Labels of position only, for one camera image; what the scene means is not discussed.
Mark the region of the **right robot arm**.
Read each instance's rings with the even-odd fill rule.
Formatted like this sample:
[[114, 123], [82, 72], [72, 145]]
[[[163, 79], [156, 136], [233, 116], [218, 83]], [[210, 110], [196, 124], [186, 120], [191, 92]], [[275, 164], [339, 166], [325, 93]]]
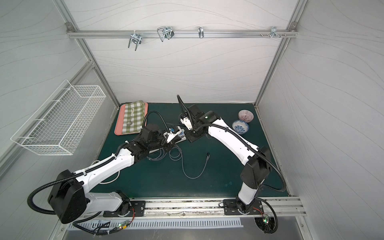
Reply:
[[[287, 189], [282, 172], [271, 162], [267, 153], [232, 130], [215, 112], [204, 113], [196, 105], [187, 107], [180, 95], [177, 95], [177, 99], [182, 111], [180, 123], [187, 128], [186, 136], [189, 142], [195, 142], [204, 135], [209, 135], [227, 147], [243, 164], [241, 173], [243, 183], [238, 193], [240, 203], [250, 205], [263, 188], [276, 192], [284, 192]], [[280, 188], [264, 184], [272, 170], [281, 180]]]

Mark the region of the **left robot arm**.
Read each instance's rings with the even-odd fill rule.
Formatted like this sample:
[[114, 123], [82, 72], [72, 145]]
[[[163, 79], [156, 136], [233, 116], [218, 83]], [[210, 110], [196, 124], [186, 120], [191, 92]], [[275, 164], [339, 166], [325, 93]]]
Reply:
[[[82, 170], [61, 172], [55, 181], [33, 190], [28, 198], [28, 206], [35, 212], [56, 215], [63, 224], [77, 220], [86, 212], [116, 211], [125, 201], [121, 191], [107, 194], [106, 204], [97, 205], [91, 190], [115, 173], [131, 167], [158, 150], [170, 151], [181, 140], [182, 129], [178, 125], [161, 130], [156, 124], [144, 124], [140, 133], [131, 141], [120, 145], [116, 153]], [[48, 203], [51, 210], [38, 207], [34, 196], [44, 189], [51, 188]]]

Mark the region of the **white colourful power strip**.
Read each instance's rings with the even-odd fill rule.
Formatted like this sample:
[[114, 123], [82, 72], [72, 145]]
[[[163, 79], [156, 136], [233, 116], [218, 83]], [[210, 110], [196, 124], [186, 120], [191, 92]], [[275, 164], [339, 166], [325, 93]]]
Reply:
[[182, 136], [182, 137], [177, 136], [177, 137], [175, 137], [175, 138], [173, 139], [173, 142], [174, 142], [175, 144], [178, 144], [178, 143], [183, 142], [183, 141], [186, 141], [186, 140], [187, 140], [187, 138], [186, 138], [185, 136]]

